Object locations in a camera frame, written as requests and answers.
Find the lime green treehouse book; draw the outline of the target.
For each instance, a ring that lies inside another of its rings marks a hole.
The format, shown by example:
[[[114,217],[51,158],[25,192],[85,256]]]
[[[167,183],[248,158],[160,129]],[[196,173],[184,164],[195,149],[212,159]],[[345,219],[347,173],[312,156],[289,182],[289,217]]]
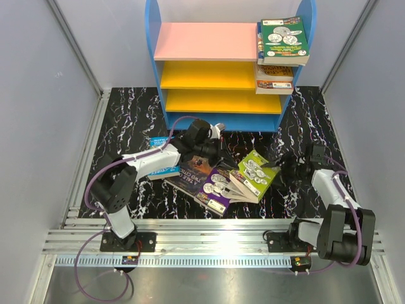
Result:
[[[239,164],[238,169],[230,171],[230,180],[242,193],[242,200],[248,203],[259,203],[272,182],[275,180],[280,167],[272,165],[253,149]]]

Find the light blue 26-storey book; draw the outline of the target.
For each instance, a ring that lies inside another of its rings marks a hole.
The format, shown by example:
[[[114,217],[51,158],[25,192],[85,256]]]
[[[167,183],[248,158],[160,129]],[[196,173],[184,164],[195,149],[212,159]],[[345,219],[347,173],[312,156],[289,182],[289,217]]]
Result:
[[[156,148],[163,145],[167,139],[167,137],[152,137],[149,142],[150,148]],[[176,167],[161,168],[155,172],[152,172],[147,177],[149,180],[154,181],[178,175],[180,175],[180,167],[177,165]]]

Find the yellow 130-storey treehouse book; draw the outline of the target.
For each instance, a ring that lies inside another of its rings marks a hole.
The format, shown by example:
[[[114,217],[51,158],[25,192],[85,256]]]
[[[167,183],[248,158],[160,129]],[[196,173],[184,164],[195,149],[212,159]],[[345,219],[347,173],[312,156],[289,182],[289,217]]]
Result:
[[[293,71],[290,66],[271,66],[255,64],[256,94],[292,94]]]

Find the blue 91-storey treehouse book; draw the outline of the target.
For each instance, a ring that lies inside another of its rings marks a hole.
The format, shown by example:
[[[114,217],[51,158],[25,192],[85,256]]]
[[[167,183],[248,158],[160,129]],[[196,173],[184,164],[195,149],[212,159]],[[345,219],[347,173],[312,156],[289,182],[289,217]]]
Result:
[[[264,64],[263,38],[261,31],[261,23],[257,23],[257,44],[258,44],[258,64]]]

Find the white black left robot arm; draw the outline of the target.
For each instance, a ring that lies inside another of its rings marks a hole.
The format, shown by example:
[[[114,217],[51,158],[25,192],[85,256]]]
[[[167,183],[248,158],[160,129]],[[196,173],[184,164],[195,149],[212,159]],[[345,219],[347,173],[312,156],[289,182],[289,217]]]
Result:
[[[107,234],[122,251],[140,245],[137,227],[129,215],[128,203],[134,184],[141,178],[163,168],[176,167],[195,156],[207,159],[212,167],[236,169],[223,143],[225,125],[211,125],[195,117],[188,129],[178,134],[169,133],[168,139],[147,151],[109,157],[110,162],[89,181],[84,193],[87,208],[100,212],[108,225]]]

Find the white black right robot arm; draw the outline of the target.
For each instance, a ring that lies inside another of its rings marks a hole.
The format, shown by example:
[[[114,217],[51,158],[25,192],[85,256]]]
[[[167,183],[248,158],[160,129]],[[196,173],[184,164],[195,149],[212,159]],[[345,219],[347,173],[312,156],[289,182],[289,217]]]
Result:
[[[321,222],[296,218],[285,232],[265,231],[263,239],[270,253],[315,251],[321,259],[346,267],[369,264],[375,214],[355,202],[340,179],[347,173],[345,168],[335,171],[334,165],[336,161],[326,155],[326,148],[317,144],[310,144],[302,159],[286,153],[262,165],[280,169],[274,185],[310,182],[326,208]]]

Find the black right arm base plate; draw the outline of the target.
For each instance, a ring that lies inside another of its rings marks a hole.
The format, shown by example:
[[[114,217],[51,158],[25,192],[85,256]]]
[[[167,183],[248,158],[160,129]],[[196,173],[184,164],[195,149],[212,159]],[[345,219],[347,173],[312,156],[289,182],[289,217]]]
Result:
[[[288,232],[264,231],[263,240],[269,253],[314,253],[315,247],[291,237]]]

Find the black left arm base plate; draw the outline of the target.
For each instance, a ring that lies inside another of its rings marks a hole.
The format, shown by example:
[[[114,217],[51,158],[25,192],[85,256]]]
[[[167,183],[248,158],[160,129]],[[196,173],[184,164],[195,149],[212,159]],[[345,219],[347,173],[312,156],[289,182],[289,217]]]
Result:
[[[120,239],[113,232],[105,232],[102,236],[101,252],[155,252],[155,232],[133,232],[124,239]]]

